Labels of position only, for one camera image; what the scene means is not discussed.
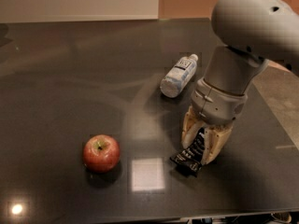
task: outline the white bottle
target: white bottle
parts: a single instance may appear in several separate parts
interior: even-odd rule
[[[177,97],[194,76],[197,61],[198,57],[195,54],[190,57],[182,57],[162,79],[161,92],[169,98]]]

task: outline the dark table surface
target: dark table surface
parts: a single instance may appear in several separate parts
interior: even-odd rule
[[[299,152],[254,86],[216,161],[194,177],[169,160],[217,44],[208,19],[0,25],[1,223],[299,210]],[[191,53],[195,78],[178,98],[163,97],[161,79]],[[121,145],[104,175],[82,164],[100,133]]]

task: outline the bright light spot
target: bright light spot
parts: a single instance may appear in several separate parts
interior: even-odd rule
[[[15,204],[12,209],[11,209],[11,212],[13,215],[18,215],[20,214],[22,211],[22,206],[21,204]]]
[[[132,191],[157,191],[165,189],[162,158],[132,161]]]

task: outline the red apple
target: red apple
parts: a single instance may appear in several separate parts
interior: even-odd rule
[[[108,135],[96,135],[91,138],[83,150],[85,166],[96,173],[105,173],[116,166],[120,160],[120,146]]]

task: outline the bottle label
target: bottle label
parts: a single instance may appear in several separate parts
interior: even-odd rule
[[[192,64],[191,61],[181,59],[178,63],[176,63],[175,67],[179,68],[179,69],[186,70],[188,68],[188,66],[191,64]]]

